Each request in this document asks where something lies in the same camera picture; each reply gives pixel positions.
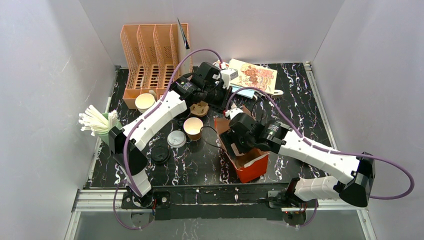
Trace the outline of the brown pulp cup carrier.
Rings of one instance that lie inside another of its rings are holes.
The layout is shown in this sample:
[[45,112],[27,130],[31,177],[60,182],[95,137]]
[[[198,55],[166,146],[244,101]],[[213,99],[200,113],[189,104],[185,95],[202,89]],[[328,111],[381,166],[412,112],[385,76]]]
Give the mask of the brown pulp cup carrier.
[[201,101],[190,106],[190,113],[195,117],[201,118],[207,115],[209,108],[206,102]]

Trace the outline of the orange paper bag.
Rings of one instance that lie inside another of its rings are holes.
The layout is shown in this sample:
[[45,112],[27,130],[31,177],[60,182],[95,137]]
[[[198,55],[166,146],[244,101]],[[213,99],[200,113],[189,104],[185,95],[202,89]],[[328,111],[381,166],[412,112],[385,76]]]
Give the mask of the orange paper bag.
[[[245,113],[251,115],[251,112],[246,107],[243,106],[239,108],[243,109]],[[267,172],[270,152],[261,151],[259,149],[254,148],[244,155],[230,157],[219,137],[220,133],[223,133],[223,131],[229,129],[229,122],[230,120],[226,118],[224,114],[224,117],[219,117],[214,120],[214,129],[217,132],[220,146],[223,148],[225,155],[228,157],[230,163],[235,169],[236,176],[238,177],[241,183],[249,183],[255,179],[258,179],[260,176],[264,175]]]

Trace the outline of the kraft paper cup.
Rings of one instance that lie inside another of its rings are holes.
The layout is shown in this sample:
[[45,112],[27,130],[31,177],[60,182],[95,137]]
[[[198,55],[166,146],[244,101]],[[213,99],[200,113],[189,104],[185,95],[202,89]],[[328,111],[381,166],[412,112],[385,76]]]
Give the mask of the kraft paper cup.
[[188,138],[197,141],[201,138],[201,128],[204,126],[202,120],[197,117],[190,117],[183,123],[183,130]]

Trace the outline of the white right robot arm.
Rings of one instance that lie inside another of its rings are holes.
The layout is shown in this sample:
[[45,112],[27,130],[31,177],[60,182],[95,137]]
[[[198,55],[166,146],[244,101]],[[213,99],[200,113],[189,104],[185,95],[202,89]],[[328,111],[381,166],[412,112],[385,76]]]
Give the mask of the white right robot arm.
[[355,207],[368,206],[375,178],[371,155],[342,156],[333,148],[299,136],[279,120],[262,124],[238,107],[226,110],[224,116],[229,120],[229,129],[219,137],[231,157],[258,149],[297,159],[329,174],[313,179],[293,178],[280,197],[282,202],[341,199]]

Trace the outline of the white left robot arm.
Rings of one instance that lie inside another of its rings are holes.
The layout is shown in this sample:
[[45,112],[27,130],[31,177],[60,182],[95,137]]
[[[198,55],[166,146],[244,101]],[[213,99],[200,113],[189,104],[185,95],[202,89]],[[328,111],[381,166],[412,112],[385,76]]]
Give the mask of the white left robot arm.
[[162,98],[136,120],[108,132],[111,155],[122,167],[134,195],[142,198],[152,188],[145,171],[148,160],[142,153],[151,138],[194,104],[204,102],[210,110],[223,113],[232,94],[230,82],[237,77],[236,69],[219,69],[203,62],[196,71],[170,83]]

